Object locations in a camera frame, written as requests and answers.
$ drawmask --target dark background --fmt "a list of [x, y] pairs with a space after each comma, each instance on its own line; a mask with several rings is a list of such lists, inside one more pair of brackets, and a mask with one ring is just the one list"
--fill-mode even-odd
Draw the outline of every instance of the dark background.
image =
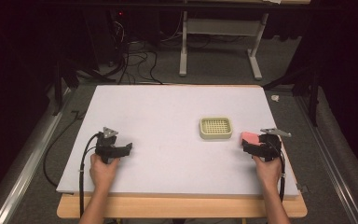
[[[344, 6], [344, 11], [311, 15], [271, 13], [264, 38], [279, 35], [284, 41], [303, 36], [288, 73], [323, 56], [320, 85], [358, 158], [358, 1]], [[174, 32], [178, 18], [175, 13], [157, 11], [126, 16], [133, 34], [154, 45], [160, 30]], [[0, 1], [0, 181], [48, 106], [46, 91], [54, 80], [58, 54], [98, 69], [101, 57], [81, 10]]]

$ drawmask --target white table surface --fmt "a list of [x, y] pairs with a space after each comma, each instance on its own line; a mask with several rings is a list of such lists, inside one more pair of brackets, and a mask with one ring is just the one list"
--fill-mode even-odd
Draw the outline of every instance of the white table surface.
[[[231, 138], [202, 139], [199, 123], [203, 117], [228, 117], [233, 127]], [[258, 86], [99, 86], [58, 192], [79, 192], [78, 170], [84, 148], [103, 127], [118, 131], [117, 147], [133, 143], [130, 156], [120, 161], [111, 192], [237, 197], [262, 194], [255, 163], [242, 150], [241, 132], [261, 134], [260, 129], [276, 125], [265, 93]], [[93, 191], [91, 153], [93, 150], [86, 158], [86, 192]], [[297, 196], [287, 158], [286, 173], [285, 196]]]

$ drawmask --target cable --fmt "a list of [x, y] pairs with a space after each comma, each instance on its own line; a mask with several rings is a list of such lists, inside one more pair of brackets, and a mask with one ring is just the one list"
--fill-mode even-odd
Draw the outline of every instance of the cable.
[[237, 42], [237, 41], [243, 40], [243, 39], [244, 39], [244, 36], [243, 36], [243, 35], [237, 35], [237, 36], [235, 36], [235, 37], [234, 37], [233, 39], [231, 39], [231, 40], [225, 40], [225, 39], [216, 38], [216, 37], [211, 36], [211, 39], [214, 40], [214, 41], [223, 42], [223, 43], [233, 43], [233, 42]]
[[126, 61], [126, 63], [125, 63], [125, 65], [124, 65], [123, 72], [121, 73], [120, 80], [119, 80], [118, 83], [117, 83], [118, 85], [120, 85], [121, 80], [123, 79], [123, 76], [124, 76], [124, 74], [126, 73], [127, 67], [128, 67], [128, 65], [129, 65], [129, 60], [130, 60], [129, 48], [130, 48], [130, 46], [129, 46], [129, 45], [126, 45], [127, 57], [126, 57], [126, 59], [124, 59], [124, 60]]
[[119, 71], [123, 70], [123, 73], [121, 75], [123, 75], [125, 73], [125, 69], [127, 68], [126, 66], [126, 60], [123, 56], [124, 52], [127, 49], [127, 44], [125, 43], [126, 41], [126, 32], [124, 30], [124, 26], [119, 23], [118, 21], [113, 21], [112, 16], [110, 14], [109, 11], [106, 12], [106, 17], [107, 17], [107, 21], [108, 21], [108, 28], [109, 28], [109, 33], [110, 33], [110, 37], [112, 38], [114, 45], [115, 45], [115, 54], [117, 55], [117, 59], [115, 59], [114, 61], [117, 62], [117, 66], [116, 68], [114, 68], [112, 71], [106, 73], [106, 74], [99, 74], [97, 71], [94, 71], [92, 69], [85, 69], [84, 67], [80, 67], [81, 70], [85, 71], [87, 74], [90, 75], [90, 77], [81, 75], [81, 74], [77, 74], [79, 77], [85, 78], [85, 79], [94, 79], [94, 78], [98, 78], [101, 81], [115, 81], [114, 79], [110, 79], [109, 77], [111, 77], [112, 75], [117, 74]]
[[281, 150], [278, 150], [272, 143], [270, 143], [270, 141], [267, 141], [267, 143], [269, 143], [269, 145], [272, 146], [277, 151], [277, 153], [279, 154], [279, 159], [281, 160], [281, 166], [282, 166], [282, 168], [281, 168], [281, 188], [279, 191], [279, 197], [281, 199], [281, 202], [283, 202], [284, 185], [285, 185], [285, 178], [286, 178], [286, 172], [285, 172], [286, 160], [285, 160], [284, 155]]
[[94, 134], [91, 139], [88, 141], [86, 148], [84, 149], [83, 157], [80, 163], [80, 170], [79, 170], [79, 203], [80, 203], [80, 216], [83, 216], [84, 213], [84, 160], [86, 159], [87, 153], [92, 149], [89, 148], [91, 141], [97, 137], [99, 133]]
[[145, 57], [142, 57], [141, 55], [136, 55], [136, 54], [132, 55], [132, 54], [129, 54], [129, 58], [130, 58], [130, 57], [137, 57], [137, 58], [141, 58], [142, 60], [141, 60], [140, 62], [138, 62], [138, 63], [129, 64], [128, 66], [135, 66], [135, 65], [138, 65], [139, 63], [144, 63], [144, 62], [146, 62], [146, 59], [147, 59], [147, 55], [146, 55]]
[[155, 78], [153, 77], [153, 74], [152, 74], [153, 69], [154, 69], [154, 68], [156, 67], [156, 65], [157, 65], [157, 53], [154, 52], [154, 51], [150, 51], [150, 53], [153, 53], [153, 54], [155, 55], [155, 60], [154, 60], [154, 64], [153, 64], [152, 68], [151, 68], [150, 71], [149, 71], [149, 74], [150, 74], [150, 76], [152, 77], [152, 79], [153, 79], [154, 81], [158, 82], [160, 85], [163, 85], [163, 83], [162, 83], [161, 81], [159, 81], [158, 79], [155, 79]]
[[44, 158], [43, 158], [43, 174], [45, 175], [45, 178], [46, 180], [52, 185], [54, 186], [55, 188], [58, 187], [58, 184], [56, 184], [54, 181], [51, 180], [51, 178], [48, 176], [48, 171], [47, 171], [47, 168], [46, 168], [46, 162], [47, 162], [47, 157], [48, 157], [48, 153], [50, 152], [50, 150], [52, 149], [52, 147], [54, 146], [54, 144], [61, 138], [61, 136], [78, 120], [81, 120], [83, 119], [82, 116], [84, 116], [87, 111], [81, 113], [79, 115], [79, 111], [72, 111], [71, 113], [76, 113], [75, 115], [75, 118], [74, 120], [68, 124], [68, 126], [66, 126], [63, 131], [51, 142], [50, 146], [48, 147], [48, 149], [46, 150], [46, 153], [44, 155]]
[[126, 72], [126, 75], [127, 75], [127, 80], [129, 82], [129, 84], [135, 85], [135, 82], [136, 82], [135, 76], [128, 72]]
[[181, 35], [177, 35], [177, 33], [179, 32], [180, 25], [182, 24], [182, 18], [183, 18], [183, 12], [181, 12], [181, 14], [180, 14], [179, 22], [178, 22], [178, 25], [176, 26], [176, 30], [173, 33], [173, 35], [171, 35], [170, 37], [168, 37], [166, 39], [160, 40], [160, 42], [165, 42], [165, 41], [168, 41], [168, 40], [172, 40], [172, 39], [175, 39], [175, 38], [181, 36]]
[[189, 39], [190, 37], [205, 37], [206, 38], [206, 43], [204, 43], [203, 45], [199, 46], [199, 47], [194, 47], [194, 46], [191, 46], [189, 44], [189, 41], [187, 41], [187, 46], [190, 48], [190, 49], [203, 49], [205, 48], [206, 46], [208, 46], [210, 43], [211, 43], [211, 36], [210, 35], [189, 35], [188, 36]]

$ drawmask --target gray floor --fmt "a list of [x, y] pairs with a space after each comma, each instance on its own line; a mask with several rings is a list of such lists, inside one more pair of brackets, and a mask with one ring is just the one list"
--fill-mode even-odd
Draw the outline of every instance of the gray floor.
[[[132, 46], [132, 50], [153, 50], [158, 54], [157, 65], [153, 70], [156, 79], [163, 83], [184, 84], [256, 84], [264, 85], [280, 77], [286, 70], [293, 53], [296, 50], [298, 40], [280, 42], [278, 39], [262, 40], [257, 52], [263, 75], [262, 81], [255, 81], [252, 77], [250, 64], [244, 54], [245, 48], [252, 46], [250, 38], [240, 38], [236, 41], [232, 37], [221, 40], [212, 40], [204, 48], [205, 39], [189, 40], [189, 45], [195, 47], [188, 51], [187, 77], [179, 77], [179, 50], [176, 42], [168, 42], [159, 48], [146, 47], [143, 44]], [[128, 74], [123, 78], [123, 84], [140, 84], [150, 82], [144, 77], [150, 77], [149, 71], [153, 66], [154, 56], [147, 53], [145, 63], [137, 68], [139, 56], [130, 57], [131, 63]], [[81, 85], [75, 91], [68, 93], [70, 101], [62, 111], [62, 117], [54, 131], [52, 139], [55, 139], [72, 121], [75, 113], [87, 110], [96, 81], [81, 80]], [[328, 103], [325, 101], [323, 91], [318, 104], [318, 128], [310, 125], [308, 117], [304, 115], [303, 102], [306, 97], [293, 97], [290, 87], [280, 86], [273, 91], [266, 91], [268, 103], [275, 118], [278, 128], [293, 134], [292, 138], [283, 139], [285, 148], [292, 163], [297, 182], [303, 187], [303, 197], [308, 207], [308, 214], [302, 218], [292, 219], [293, 223], [358, 223], [358, 216], [353, 213], [358, 211], [358, 161], [351, 153], [351, 149], [342, 136], [334, 116], [331, 114]], [[270, 100], [272, 94], [280, 95], [280, 101]], [[0, 186], [0, 209], [10, 193], [13, 184], [17, 180], [24, 164], [33, 153], [33, 146], [37, 144], [35, 139], [40, 137], [46, 126], [51, 122], [52, 107], [46, 116], [41, 119], [30, 137], [28, 144], [12, 165]], [[69, 157], [72, 145], [81, 126], [81, 120], [75, 121], [70, 128], [58, 138], [48, 154], [48, 173], [58, 182], [63, 172], [64, 165]], [[353, 203], [348, 194], [341, 193], [348, 189]], [[34, 177], [20, 201], [9, 223], [77, 223], [78, 220], [67, 220], [57, 217], [56, 210], [61, 195], [55, 192], [43, 175], [39, 164]], [[250, 218], [249, 223], [265, 223], [264, 218]]]

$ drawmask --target floor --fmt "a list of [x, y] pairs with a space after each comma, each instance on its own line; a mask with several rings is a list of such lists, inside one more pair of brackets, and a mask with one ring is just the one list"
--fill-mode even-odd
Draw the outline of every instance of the floor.
[[[158, 48], [136, 43], [131, 46], [130, 63], [122, 84], [226, 84], [265, 85], [282, 76], [296, 50], [299, 39], [281, 42], [278, 38], [262, 40], [257, 52], [263, 80], [252, 77], [245, 50], [252, 46], [249, 37], [228, 38], [194, 36], [189, 39], [187, 76], [179, 77], [180, 46], [178, 40], [162, 43]], [[101, 70], [110, 68], [101, 64]], [[52, 117], [51, 105], [40, 120], [21, 154], [0, 186], [0, 220], [5, 223], [77, 223], [61, 219], [56, 209], [61, 195], [49, 184], [43, 173], [43, 154], [53, 182], [59, 181], [81, 119], [87, 111], [98, 80], [81, 78], [80, 86], [65, 94], [62, 112]], [[329, 111], [323, 90], [320, 90], [317, 111], [318, 127], [307, 116], [307, 97], [294, 97], [291, 86], [266, 91], [268, 103], [277, 126], [294, 137], [284, 144], [297, 182], [302, 188], [308, 214], [293, 218], [293, 223], [358, 223], [358, 162]], [[271, 100], [279, 95], [280, 101]], [[21, 189], [13, 186], [20, 184]], [[7, 197], [13, 190], [18, 200]], [[248, 223], [265, 223], [264, 218], [249, 218]]]

